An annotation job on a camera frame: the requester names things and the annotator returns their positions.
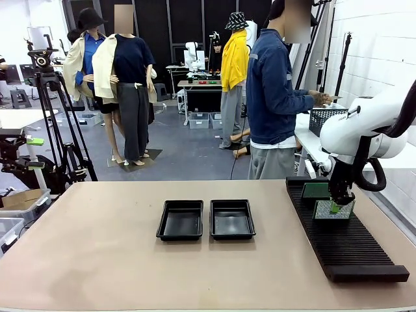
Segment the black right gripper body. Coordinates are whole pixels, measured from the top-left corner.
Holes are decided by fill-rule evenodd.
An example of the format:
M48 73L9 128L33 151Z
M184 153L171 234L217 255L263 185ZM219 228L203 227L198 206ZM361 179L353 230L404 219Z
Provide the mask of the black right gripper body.
M343 196L353 194L353 177L351 165L335 160L328 183L328 190L332 200L338 204L342 204Z

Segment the person's right hand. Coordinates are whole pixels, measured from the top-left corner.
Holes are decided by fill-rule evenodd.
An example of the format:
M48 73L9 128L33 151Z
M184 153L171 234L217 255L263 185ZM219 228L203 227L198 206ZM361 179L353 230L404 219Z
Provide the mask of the person's right hand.
M316 90L309 90L308 94L314 100L314 107L324 107L325 105L329 105L332 102L331 96L328 94L318 92Z

